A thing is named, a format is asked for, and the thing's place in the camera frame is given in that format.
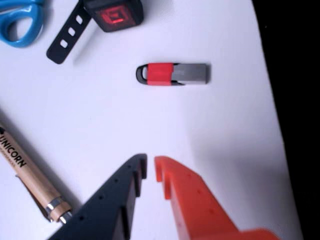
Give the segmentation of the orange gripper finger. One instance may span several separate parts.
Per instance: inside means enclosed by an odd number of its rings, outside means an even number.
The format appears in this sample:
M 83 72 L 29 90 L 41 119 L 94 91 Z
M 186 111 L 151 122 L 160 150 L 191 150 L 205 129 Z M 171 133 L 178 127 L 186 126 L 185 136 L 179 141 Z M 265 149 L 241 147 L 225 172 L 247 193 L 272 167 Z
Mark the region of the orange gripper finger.
M 168 156 L 154 158 L 156 180 L 171 202 L 181 240 L 276 240 L 268 229 L 239 230 L 203 178 Z

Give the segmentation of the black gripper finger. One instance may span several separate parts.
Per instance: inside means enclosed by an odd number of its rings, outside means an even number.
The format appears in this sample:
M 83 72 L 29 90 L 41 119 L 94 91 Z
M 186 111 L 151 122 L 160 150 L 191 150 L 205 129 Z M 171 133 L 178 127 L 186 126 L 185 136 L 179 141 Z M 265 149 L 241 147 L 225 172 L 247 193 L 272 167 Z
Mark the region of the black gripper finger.
M 130 239 L 135 202 L 147 177 L 147 165 L 145 153 L 128 159 L 51 239 Z

